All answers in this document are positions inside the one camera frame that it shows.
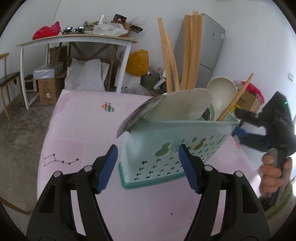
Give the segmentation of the right hand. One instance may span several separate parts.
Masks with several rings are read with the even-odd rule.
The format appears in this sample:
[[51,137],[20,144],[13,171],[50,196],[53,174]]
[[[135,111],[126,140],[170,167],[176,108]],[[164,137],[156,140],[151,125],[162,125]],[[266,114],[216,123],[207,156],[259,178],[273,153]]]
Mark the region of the right hand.
[[260,194],[262,196],[267,196],[276,192],[280,187],[285,189],[285,187],[290,182],[290,174],[292,171],[292,158],[288,157],[285,164],[283,165],[283,171],[280,168],[273,166],[274,159],[269,154],[264,154],[262,157],[262,178],[259,186]]

